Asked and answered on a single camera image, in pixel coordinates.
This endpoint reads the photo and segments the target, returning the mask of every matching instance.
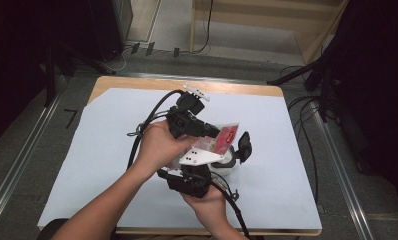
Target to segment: wooden table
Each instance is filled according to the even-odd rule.
[[[294,31],[305,63],[311,62],[334,34],[348,0],[214,0],[211,22]],[[211,0],[194,0],[190,34],[193,51],[195,21],[208,21]]]
[[[320,234],[321,222],[280,88],[121,77],[98,79],[38,226],[71,217],[110,186],[125,171],[134,142],[126,133],[147,117],[168,90],[183,89],[184,83],[211,97],[198,114],[201,120],[239,122],[235,142],[243,131],[251,134],[251,157],[226,178],[232,189],[239,190],[237,204],[250,234]],[[162,109],[175,105],[177,98],[170,97]],[[229,205],[227,214],[241,230]],[[133,199],[117,233],[209,234],[180,195],[156,175]]]

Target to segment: floor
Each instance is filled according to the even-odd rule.
[[[132,0],[133,9],[136,9],[136,1],[139,4],[143,2],[143,0]],[[248,44],[246,44],[248,46],[237,47],[239,45],[235,44],[244,41],[236,40],[236,38],[222,41],[221,37],[211,34],[209,51],[205,51],[203,54],[186,54],[174,58],[172,55],[174,47],[188,48],[188,42],[186,42],[188,38],[186,37],[188,37],[190,31],[190,23],[182,21],[182,19],[190,21],[190,18],[182,15],[186,10],[180,10],[190,7],[189,1],[175,2],[175,0],[150,1],[148,6],[151,6],[151,8],[149,10],[145,9],[147,5],[143,5],[140,10],[135,10],[148,12],[149,14],[144,15],[147,15],[149,20],[144,25],[153,27],[139,31],[143,32],[143,34],[137,35],[141,37],[136,37],[137,39],[131,42],[142,42],[142,46],[146,47],[147,42],[155,42],[155,51],[152,55],[146,56],[146,50],[139,49],[136,54],[126,53],[125,59],[115,58],[108,62],[109,66],[120,68],[126,61],[125,67],[117,72],[118,76],[144,73],[149,74],[149,76],[160,74],[164,77],[176,75],[189,78],[189,76],[193,76],[212,81],[231,79],[230,81],[237,83],[265,85],[266,80],[277,79],[280,75],[296,69],[285,69],[286,67],[304,64],[294,43],[294,38],[289,32],[270,30],[272,32],[269,34],[262,33],[259,29],[236,29],[234,26],[214,24],[211,32],[214,32],[214,29],[219,29],[215,32],[220,32],[220,30],[239,31],[242,36],[258,33],[269,34],[271,40],[268,42],[271,42],[271,44],[262,46],[265,51],[258,51],[259,47],[256,44],[250,44],[254,46],[253,49]],[[159,11],[155,15],[152,14],[157,9]],[[175,15],[178,16],[176,22],[171,23],[168,19]],[[201,29],[202,23],[198,22],[197,24],[197,29]],[[79,64],[78,71],[73,78],[61,79],[61,86],[64,87],[59,96],[59,101],[56,102],[53,109],[53,114],[47,120],[43,134],[33,146],[33,151],[28,154],[28,160],[22,167],[23,172],[19,176],[19,181],[13,189],[9,189],[11,194],[5,201],[5,208],[1,210],[0,239],[35,239],[38,235],[39,230],[36,228],[38,218],[47,202],[54,179],[71,144],[82,109],[98,76],[89,66]],[[309,94],[303,89],[302,82],[303,79],[298,77],[282,86],[286,104],[297,97]],[[15,120],[0,139],[0,185],[6,178],[15,159],[18,158],[33,126],[45,110],[43,108],[44,100],[45,93],[42,92],[33,99],[24,113]],[[297,106],[292,109],[292,126],[299,119],[300,108],[301,106]],[[68,128],[72,115],[65,109],[79,111]],[[361,174],[357,169],[353,153],[343,136],[342,129],[335,121],[321,124],[319,117],[311,113],[312,111],[304,116],[307,119],[309,118],[304,126],[315,153],[317,168],[315,168],[309,144],[303,133],[298,138],[298,144],[311,188],[314,192],[317,189],[319,192],[317,207],[323,224],[323,231],[317,237],[300,237],[300,239],[398,239],[398,197],[394,187],[380,176]],[[335,143],[337,151],[335,158],[339,158],[338,160],[341,162],[353,192],[365,213],[371,230],[372,237],[370,238],[361,236],[353,221],[350,212],[351,206],[348,205],[347,195],[341,187],[341,178],[337,174],[336,164],[332,159],[333,153],[326,140],[327,133],[324,133],[321,130],[322,128],[329,130],[330,138]],[[294,236],[268,236],[266,239],[293,240],[296,238]]]

